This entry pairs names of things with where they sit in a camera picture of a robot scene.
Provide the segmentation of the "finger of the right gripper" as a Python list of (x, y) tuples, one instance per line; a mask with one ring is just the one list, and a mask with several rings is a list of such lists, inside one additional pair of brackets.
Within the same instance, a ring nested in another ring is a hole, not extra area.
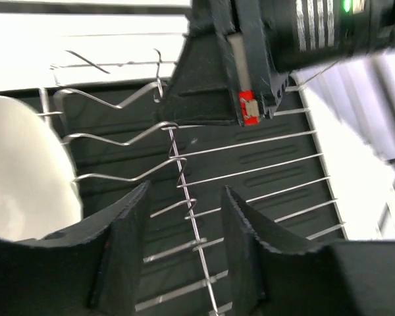
[(237, 124), (215, 34), (187, 37), (155, 119), (179, 125)]

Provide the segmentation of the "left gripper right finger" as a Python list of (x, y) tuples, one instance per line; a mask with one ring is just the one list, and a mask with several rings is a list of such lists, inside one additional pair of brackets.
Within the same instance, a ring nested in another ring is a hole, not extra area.
[(321, 244), (221, 192), (237, 315), (395, 315), (395, 241)]

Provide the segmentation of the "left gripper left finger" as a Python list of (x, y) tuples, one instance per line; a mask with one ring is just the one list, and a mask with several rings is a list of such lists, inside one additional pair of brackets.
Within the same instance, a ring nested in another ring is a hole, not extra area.
[(151, 184), (41, 240), (0, 239), (0, 315), (133, 315)]

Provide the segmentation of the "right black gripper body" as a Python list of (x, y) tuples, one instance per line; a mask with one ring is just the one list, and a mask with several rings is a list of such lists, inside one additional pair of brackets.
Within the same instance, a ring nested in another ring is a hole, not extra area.
[(187, 119), (249, 126), (274, 116), (291, 72), (395, 49), (395, 1), (193, 1), (201, 34), (223, 58), (228, 113), (205, 92)]

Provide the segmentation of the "white ribbed bowl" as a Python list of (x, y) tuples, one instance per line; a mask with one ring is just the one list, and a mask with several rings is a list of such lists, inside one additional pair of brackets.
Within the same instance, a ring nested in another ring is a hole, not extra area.
[(74, 164), (31, 106), (0, 96), (0, 238), (40, 239), (82, 220)]

